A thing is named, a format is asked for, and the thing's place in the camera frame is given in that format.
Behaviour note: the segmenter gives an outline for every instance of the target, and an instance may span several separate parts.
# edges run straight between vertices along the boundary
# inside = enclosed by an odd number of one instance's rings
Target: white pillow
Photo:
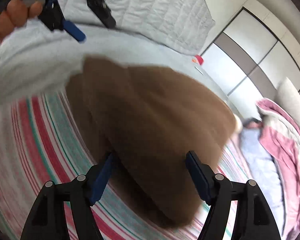
[[[300,127],[300,94],[287,77],[279,85],[275,102],[281,106]]]

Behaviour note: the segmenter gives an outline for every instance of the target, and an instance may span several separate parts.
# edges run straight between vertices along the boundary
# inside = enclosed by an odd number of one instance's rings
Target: white wardrobe panel
[[[250,78],[246,78],[228,98],[244,119],[254,117],[259,120],[260,115],[257,111],[256,102],[261,99],[263,96]]]
[[[211,46],[202,55],[204,63],[202,69],[228,94],[246,74],[242,69],[216,44]]]
[[[243,10],[224,30],[258,64],[277,39],[255,17]]]
[[[259,65],[277,89],[281,80],[288,77],[300,90],[300,70],[285,47],[278,42]]]

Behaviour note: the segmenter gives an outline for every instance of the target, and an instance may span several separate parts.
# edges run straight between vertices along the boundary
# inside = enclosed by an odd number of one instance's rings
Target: brown garment
[[[234,132],[226,104],[166,67],[121,67],[87,58],[66,92],[76,124],[98,162],[115,150],[111,184],[134,212],[161,227],[189,224],[201,200],[185,166],[194,150],[215,169]]]

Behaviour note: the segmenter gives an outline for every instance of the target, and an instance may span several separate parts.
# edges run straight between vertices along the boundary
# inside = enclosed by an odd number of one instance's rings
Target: white quilted blanket
[[[66,19],[101,25],[86,0],[59,0]],[[214,25],[205,0],[106,0],[117,28],[140,33],[183,54],[196,55]]]

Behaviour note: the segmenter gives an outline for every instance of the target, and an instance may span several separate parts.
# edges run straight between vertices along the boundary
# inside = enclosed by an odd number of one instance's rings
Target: brown cloth
[[[114,150],[111,184],[132,210],[160,227],[189,224],[201,200],[185,166],[194,150],[215,169],[234,132],[227,105],[170,68],[121,67],[87,58],[66,87],[72,113],[98,162]]]

